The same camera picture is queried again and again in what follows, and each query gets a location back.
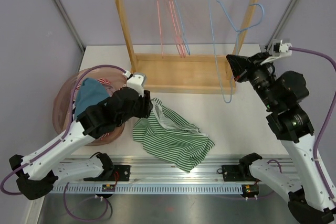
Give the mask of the blue tank top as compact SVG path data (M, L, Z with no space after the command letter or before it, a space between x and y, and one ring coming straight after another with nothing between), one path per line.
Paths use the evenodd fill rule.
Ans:
M96 105L109 96L110 94L99 81L93 78L84 79L76 95L73 118L76 120L87 107Z

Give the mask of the pink wire hanger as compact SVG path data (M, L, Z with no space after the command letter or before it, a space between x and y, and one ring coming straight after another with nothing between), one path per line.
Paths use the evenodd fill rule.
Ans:
M181 58L186 56L184 43L182 39L180 20L177 18L175 0L163 0L165 3L167 13L171 17L173 31L175 34L175 46L177 52ZM157 14L158 14L158 24L159 24L159 35L160 35L160 45L161 45L161 55L163 56L163 33L162 33L162 22L161 22L161 13L160 13L160 0L156 0L157 5Z
M158 14L161 56L163 57L163 36L162 36L162 27L161 27L160 0L156 0L156 6L157 6L157 14Z
M177 47L177 51L181 58L185 58L186 52L185 47L183 45L183 41L181 39L181 28L180 28L180 20L177 15L177 8L175 6L174 0L169 0L169 9L171 12L172 23L173 23L173 31L175 32L175 43Z

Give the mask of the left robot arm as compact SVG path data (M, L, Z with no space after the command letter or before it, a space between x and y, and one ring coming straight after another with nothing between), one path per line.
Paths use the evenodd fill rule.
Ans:
M98 153L85 161L72 163L64 163L64 159L130 118L148 118L152 108L150 91L139 94L128 87L87 107L63 133L45 146L30 155L16 154L9 159L12 174L17 175L17 194L34 200L47 195L58 184L81 179L109 180L114 164L108 154Z

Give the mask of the light blue wire hanger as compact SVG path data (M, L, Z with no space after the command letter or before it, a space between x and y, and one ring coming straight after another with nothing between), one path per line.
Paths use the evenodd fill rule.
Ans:
M181 24L181 29L182 29L182 32L181 32L181 39L182 39L182 41L183 41L183 45L184 45L184 47L185 47L186 53L190 56L190 55L191 55L191 52L190 52L190 48L189 48L187 39L186 39L186 37L185 37L184 24L183 24L183 20L182 20L181 12L180 12L180 9L179 9L177 0L174 0L174 3L175 3L175 6L176 6L176 8L177 8L177 13L178 13L178 16L179 16L179 20L180 20L180 24Z
M262 3L259 1L252 1L246 4L246 10L250 7L257 12L257 17L252 18L249 24L243 24L244 16L243 14L238 14L241 7L236 8L234 3L227 4L225 0L207 0L208 4L208 15L210 23L210 31L212 37L213 54L215 59L216 74L220 87L220 94L226 104L232 102L233 98L233 84L234 77L230 73L228 77L229 84L229 94L224 93L224 85L222 78L225 74L222 73L219 66L219 53L216 48L218 44L224 43L225 39L229 39L229 43L234 44L233 54L237 55L240 52L239 46L243 43L240 39L243 37L243 33L254 29L259 26L265 16L265 9Z

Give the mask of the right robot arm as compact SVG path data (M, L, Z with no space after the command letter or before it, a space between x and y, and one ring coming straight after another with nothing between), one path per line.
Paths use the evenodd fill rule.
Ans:
M271 131L289 154L300 181L292 182L279 169L270 167L256 153L239 160L238 173L244 180L263 182L287 203L299 223L332 223L335 218L335 185L318 151L320 137L299 103L309 95L302 74L274 74L273 56L227 55L234 80L248 81L266 106Z

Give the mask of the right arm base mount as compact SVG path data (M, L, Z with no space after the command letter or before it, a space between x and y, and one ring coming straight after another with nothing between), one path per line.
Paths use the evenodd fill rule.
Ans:
M241 165L222 165L217 174L222 175L225 182L260 182L251 175L248 168Z

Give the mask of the green white striped tank top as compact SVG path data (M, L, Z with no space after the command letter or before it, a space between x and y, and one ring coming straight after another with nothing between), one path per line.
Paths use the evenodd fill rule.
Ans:
M139 119L133 127L134 141L147 153L171 164L187 157L202 162L215 143L160 99L154 98L152 103L150 116Z

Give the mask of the red white striped tank top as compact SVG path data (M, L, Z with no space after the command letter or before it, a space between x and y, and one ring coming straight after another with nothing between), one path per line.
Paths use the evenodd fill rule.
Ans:
M102 84L107 91L108 95L111 97L112 94L114 93L115 89L112 86L111 81L109 81L106 78L100 78L98 79L99 83ZM106 133L103 136L101 136L99 139L99 143L102 144L109 144L111 142L110 140L110 133Z

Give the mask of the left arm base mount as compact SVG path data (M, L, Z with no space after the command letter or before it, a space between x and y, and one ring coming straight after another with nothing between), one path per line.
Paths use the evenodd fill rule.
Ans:
M114 182L118 179L118 182L128 182L130 177L130 165L116 164L112 171L103 172L98 177L84 178L84 181L88 182Z

